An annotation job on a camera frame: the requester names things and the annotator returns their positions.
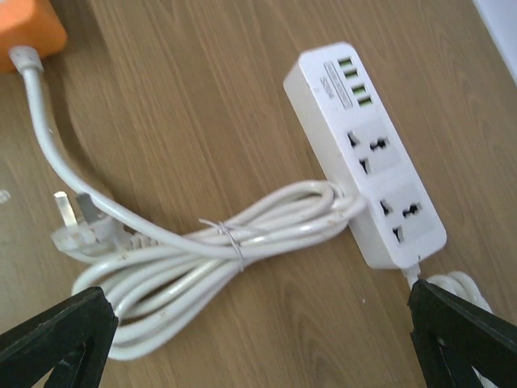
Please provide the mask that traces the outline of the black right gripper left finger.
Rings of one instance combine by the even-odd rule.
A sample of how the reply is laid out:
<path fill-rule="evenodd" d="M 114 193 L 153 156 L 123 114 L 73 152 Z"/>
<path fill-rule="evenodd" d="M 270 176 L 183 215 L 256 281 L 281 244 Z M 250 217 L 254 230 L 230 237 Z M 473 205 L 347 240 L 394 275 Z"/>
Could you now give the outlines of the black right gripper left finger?
<path fill-rule="evenodd" d="M 1 386 L 99 386 L 118 322 L 95 286 L 20 323 L 1 334 Z"/>

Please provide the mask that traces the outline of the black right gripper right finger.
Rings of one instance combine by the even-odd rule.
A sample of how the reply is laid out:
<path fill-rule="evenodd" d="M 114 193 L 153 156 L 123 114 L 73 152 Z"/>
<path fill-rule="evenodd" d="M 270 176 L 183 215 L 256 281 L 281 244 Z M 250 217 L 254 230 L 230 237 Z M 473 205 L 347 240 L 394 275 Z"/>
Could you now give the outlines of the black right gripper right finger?
<path fill-rule="evenodd" d="M 516 386 L 515 325 L 423 279 L 408 306 L 428 387 L 480 387 L 476 373 L 498 387 Z"/>

